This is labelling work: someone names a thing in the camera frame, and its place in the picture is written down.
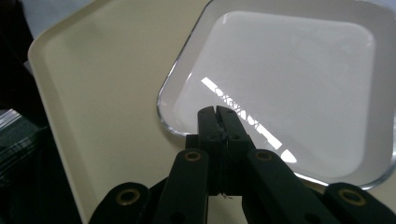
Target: white surface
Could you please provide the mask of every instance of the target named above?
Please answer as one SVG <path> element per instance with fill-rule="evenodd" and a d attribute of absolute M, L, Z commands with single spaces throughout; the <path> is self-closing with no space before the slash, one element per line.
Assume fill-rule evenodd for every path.
<path fill-rule="evenodd" d="M 91 0 L 20 0 L 33 38 L 86 6 Z"/>
<path fill-rule="evenodd" d="M 396 66 L 379 63 L 396 58 L 384 49 L 396 45 L 392 14 L 353 2 L 300 1 L 320 7 L 315 13 L 234 2 L 215 1 L 203 14 L 161 92 L 163 122 L 195 133 L 196 111 L 228 106 L 256 147 L 296 173 L 361 186 L 381 179 L 393 152 Z M 388 30 L 375 28 L 384 23 Z"/>
<path fill-rule="evenodd" d="M 161 126 L 155 101 L 205 3 L 96 0 L 31 47 L 35 79 L 84 223 L 118 184 L 151 187 L 169 174 L 184 141 Z M 393 211 L 395 186 L 393 175 L 372 190 Z M 209 223 L 246 223 L 238 197 L 210 198 L 208 212 Z"/>

